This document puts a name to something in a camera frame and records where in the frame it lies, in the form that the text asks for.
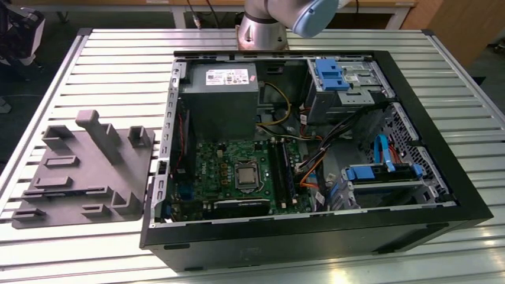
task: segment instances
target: floor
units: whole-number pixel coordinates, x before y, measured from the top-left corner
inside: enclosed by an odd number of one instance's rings
[[[78,28],[173,28],[173,20],[166,12],[73,12],[69,22],[61,24],[54,13],[46,13],[46,22],[41,46],[37,50],[37,61],[43,66],[41,75],[31,81],[10,75],[0,67],[0,96],[10,104],[11,111],[0,114],[0,172],[10,157],[11,151],[21,138],[23,129],[41,100],[41,96],[50,84],[61,60],[71,45]],[[201,15],[202,27],[213,26],[211,16]],[[233,27],[234,14],[219,15],[222,27]],[[191,26],[190,17],[186,17],[187,26]],[[505,111],[505,55],[496,55],[490,49],[469,68],[471,76],[486,76],[482,89],[492,99],[498,108]]]

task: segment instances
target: metal table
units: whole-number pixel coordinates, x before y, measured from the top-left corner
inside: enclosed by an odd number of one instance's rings
[[[405,30],[338,30],[313,39],[287,37],[293,50],[391,52],[494,218],[405,253],[179,275],[139,250],[141,221],[14,230],[9,218],[43,153],[45,127],[65,124],[75,129],[75,112],[93,108],[102,123],[150,127],[158,140],[173,50],[237,48],[233,30],[93,30],[73,42],[0,178],[0,281],[502,283],[505,119],[438,39]]]

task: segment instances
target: blue drive bracket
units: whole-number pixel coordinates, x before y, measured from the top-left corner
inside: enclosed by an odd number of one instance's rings
[[[349,83],[343,79],[343,70],[334,59],[315,59],[315,71],[325,91],[346,91]]]
[[[347,174],[349,180],[375,178],[370,166],[350,167],[347,170],[345,170],[345,173]]]

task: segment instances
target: wooden cabinet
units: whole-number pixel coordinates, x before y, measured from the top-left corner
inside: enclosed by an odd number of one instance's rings
[[[503,27],[503,0],[418,0],[401,26],[405,30],[433,30],[463,66],[470,65]]]

